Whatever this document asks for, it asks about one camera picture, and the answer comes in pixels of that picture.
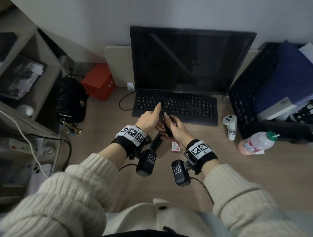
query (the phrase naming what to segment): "red and white card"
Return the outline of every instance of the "red and white card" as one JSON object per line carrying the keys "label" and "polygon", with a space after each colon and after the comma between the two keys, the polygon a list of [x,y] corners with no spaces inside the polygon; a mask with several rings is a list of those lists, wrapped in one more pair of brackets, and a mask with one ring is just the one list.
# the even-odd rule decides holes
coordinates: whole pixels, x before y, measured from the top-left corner
{"label": "red and white card", "polygon": [[172,142],[172,151],[175,151],[175,152],[180,151],[180,147],[178,146],[176,142]]}

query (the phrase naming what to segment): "monitor screen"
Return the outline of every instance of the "monitor screen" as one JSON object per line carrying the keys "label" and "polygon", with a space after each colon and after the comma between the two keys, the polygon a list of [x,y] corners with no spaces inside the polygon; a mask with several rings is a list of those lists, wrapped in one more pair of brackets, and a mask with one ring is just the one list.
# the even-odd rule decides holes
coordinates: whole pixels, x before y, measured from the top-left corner
{"label": "monitor screen", "polygon": [[132,26],[136,88],[225,94],[255,36]]}

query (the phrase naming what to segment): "white bottle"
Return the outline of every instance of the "white bottle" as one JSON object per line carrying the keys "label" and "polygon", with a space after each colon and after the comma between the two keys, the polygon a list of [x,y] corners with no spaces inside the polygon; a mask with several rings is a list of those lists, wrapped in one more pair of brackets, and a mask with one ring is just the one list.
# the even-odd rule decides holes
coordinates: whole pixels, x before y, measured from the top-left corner
{"label": "white bottle", "polygon": [[241,154],[252,155],[258,151],[271,148],[278,140],[279,134],[274,132],[258,132],[238,144]]}

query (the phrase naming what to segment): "white game controller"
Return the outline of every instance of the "white game controller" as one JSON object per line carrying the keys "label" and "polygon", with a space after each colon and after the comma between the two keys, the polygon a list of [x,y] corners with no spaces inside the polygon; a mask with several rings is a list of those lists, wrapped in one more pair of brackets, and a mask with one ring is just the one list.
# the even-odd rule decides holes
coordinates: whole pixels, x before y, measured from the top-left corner
{"label": "white game controller", "polygon": [[236,138],[237,131],[237,116],[236,115],[227,115],[223,118],[222,123],[228,128],[228,139],[233,141]]}

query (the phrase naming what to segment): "cream knit sweater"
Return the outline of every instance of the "cream knit sweater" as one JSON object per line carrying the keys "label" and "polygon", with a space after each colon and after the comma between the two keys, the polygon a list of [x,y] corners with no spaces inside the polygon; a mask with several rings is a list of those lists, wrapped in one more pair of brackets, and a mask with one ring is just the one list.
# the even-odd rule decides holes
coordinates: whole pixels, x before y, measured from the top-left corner
{"label": "cream knit sweater", "polygon": [[[108,185],[118,170],[104,157],[91,154],[84,162],[47,179],[0,223],[5,236],[102,236],[139,229],[163,230],[192,237],[212,236],[187,208],[155,199],[137,204],[106,222]],[[258,184],[229,165],[214,168],[204,180],[214,200],[214,214],[237,236],[305,236],[291,221],[275,219],[277,207]]]}

